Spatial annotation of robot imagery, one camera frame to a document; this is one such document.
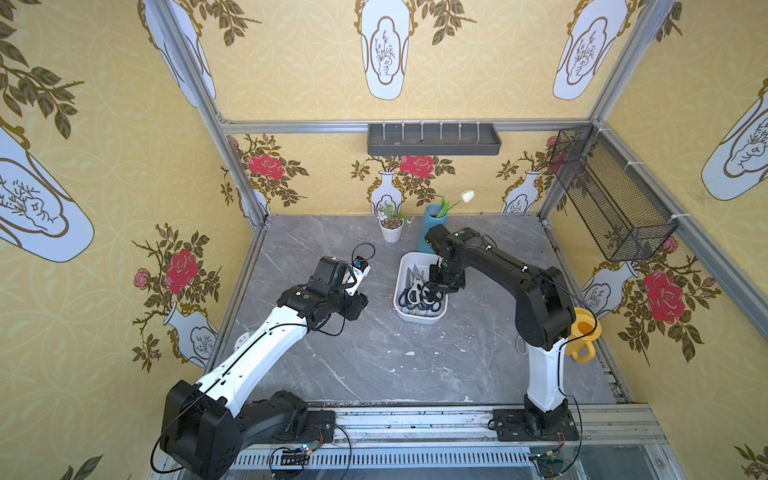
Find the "blue scissors floor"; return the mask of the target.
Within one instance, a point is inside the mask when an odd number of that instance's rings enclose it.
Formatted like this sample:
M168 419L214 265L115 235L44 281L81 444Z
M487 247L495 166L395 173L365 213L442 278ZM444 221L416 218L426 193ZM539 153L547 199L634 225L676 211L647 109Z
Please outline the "blue scissors floor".
M441 301L434 301L431 303L420 302L418 304L418 309L420 311L423 311L424 313L438 313L442 309L442 302Z

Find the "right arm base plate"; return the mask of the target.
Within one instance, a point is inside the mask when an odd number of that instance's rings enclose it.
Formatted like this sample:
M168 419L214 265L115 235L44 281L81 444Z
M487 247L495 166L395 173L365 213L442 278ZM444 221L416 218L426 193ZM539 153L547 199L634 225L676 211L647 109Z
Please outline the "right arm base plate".
M579 425L569 409L541 413L535 409L496 409L487 427L500 442L574 442Z

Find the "blue scissors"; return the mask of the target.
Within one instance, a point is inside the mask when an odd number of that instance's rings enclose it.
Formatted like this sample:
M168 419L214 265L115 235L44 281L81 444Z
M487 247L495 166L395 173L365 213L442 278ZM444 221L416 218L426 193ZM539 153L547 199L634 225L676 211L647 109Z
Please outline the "blue scissors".
M411 283L410 283L409 277L406 277L404 287L397 298L397 305L401 309L409 310L411 308L411 303L409 300L410 288L411 288Z

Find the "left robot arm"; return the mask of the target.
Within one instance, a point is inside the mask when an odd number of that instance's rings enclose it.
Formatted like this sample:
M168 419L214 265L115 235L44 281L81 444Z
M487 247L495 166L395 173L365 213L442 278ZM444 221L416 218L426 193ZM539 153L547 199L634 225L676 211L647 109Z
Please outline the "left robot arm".
M250 396L293 345L322 331L332 315L359 318L368 298L358 288L369 272L361 256L349 262L322 257L309 280L285 290L267 319L226 360L197 382L181 380L171 388L154 447L181 470L219 479L252 445L283 443L297 456L332 441L333 413L312 413L285 390L258 401Z

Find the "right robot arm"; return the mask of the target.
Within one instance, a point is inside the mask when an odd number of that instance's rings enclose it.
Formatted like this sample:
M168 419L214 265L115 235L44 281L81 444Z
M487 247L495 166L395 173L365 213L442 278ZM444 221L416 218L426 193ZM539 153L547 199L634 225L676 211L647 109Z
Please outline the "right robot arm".
M469 227L451 233L437 225L428 230L425 241L439 257L430 266L425 285L428 300L442 299L463 289L468 268L493 280L512 296L515 328L528 345L529 383L524 412L538 429L555 425L569 412L561 386L562 348L576 318L572 297L559 285L562 272L520 260Z

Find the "white plastic storage box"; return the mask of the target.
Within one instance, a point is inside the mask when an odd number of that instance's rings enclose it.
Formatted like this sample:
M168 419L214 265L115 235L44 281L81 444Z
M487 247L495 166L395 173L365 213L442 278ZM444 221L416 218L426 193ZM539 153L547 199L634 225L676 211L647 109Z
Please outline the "white plastic storage box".
M401 258L393 299L401 320L433 325L445 315L447 299L427 286L430 267L438 261L437 255L421 252L409 252Z

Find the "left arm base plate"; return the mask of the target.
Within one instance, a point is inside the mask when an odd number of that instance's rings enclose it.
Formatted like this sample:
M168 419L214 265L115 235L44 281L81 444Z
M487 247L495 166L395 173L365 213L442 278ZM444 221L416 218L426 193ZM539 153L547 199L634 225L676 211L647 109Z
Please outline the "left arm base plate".
M288 426L275 435L276 439L289 443L317 441L321 445L334 440L335 413L331 410L309 410L299 414Z

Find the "black scissors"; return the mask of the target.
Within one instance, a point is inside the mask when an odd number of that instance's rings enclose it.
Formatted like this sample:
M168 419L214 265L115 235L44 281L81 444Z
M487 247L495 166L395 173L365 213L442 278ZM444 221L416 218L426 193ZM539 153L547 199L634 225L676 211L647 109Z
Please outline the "black scissors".
M445 298L445 292L439 286L433 285L431 282L425 282L422 289L421 302L431 303L434 301L441 301Z

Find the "white kitchen scissors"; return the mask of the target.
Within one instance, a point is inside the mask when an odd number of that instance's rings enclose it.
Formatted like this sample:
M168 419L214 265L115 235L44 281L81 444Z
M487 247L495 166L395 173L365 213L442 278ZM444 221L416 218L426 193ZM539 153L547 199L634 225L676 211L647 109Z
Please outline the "white kitchen scissors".
M409 300L411 308L415 308L422 300L422 289L424 282L417 268L411 267L407 270L407 277L409 277L411 288Z

